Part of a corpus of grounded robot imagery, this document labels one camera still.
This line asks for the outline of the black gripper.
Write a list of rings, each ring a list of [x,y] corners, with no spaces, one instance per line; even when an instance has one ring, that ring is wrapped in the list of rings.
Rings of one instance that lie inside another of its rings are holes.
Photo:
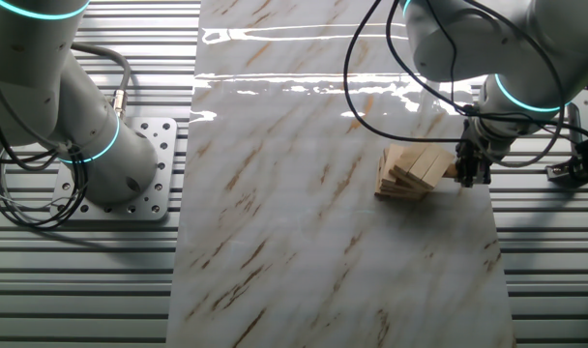
[[[500,160],[498,153],[493,153],[490,142],[483,138],[476,129],[473,120],[466,118],[459,143],[456,145],[455,181],[464,188],[491,183],[490,167]]]

